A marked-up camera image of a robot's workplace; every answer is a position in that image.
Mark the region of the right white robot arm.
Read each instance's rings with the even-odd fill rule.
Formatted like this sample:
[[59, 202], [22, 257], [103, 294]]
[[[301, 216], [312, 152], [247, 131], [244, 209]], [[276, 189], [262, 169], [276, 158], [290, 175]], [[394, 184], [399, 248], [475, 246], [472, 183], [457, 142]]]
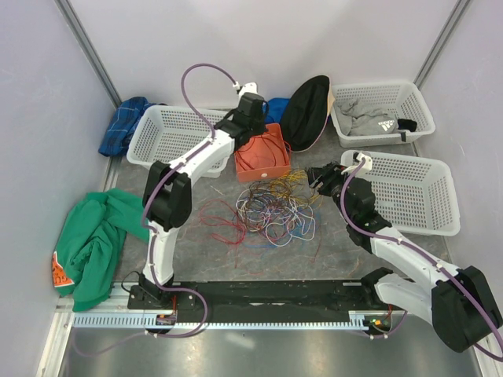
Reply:
[[435, 257], [385, 220], [376, 210], [370, 182], [359, 177], [369, 161], [362, 156], [355, 166], [333, 162], [306, 170], [309, 186], [337, 206], [351, 240], [406, 275], [374, 273], [359, 291], [362, 304], [369, 309], [397, 306], [430, 324], [453, 351], [475, 347], [500, 361], [480, 345], [489, 335], [502, 342], [502, 315], [485, 275], [475, 266], [461, 268]]

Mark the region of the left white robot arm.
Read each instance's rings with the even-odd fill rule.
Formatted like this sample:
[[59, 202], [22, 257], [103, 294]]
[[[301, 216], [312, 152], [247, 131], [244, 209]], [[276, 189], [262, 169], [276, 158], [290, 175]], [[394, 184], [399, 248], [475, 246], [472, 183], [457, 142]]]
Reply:
[[138, 285], [154, 308], [166, 308], [173, 297], [174, 247], [178, 231], [192, 213], [193, 186], [218, 161], [265, 133], [264, 103], [256, 93], [242, 94], [238, 106], [197, 146], [168, 164], [157, 161], [151, 165], [141, 220], [149, 231], [149, 251]]

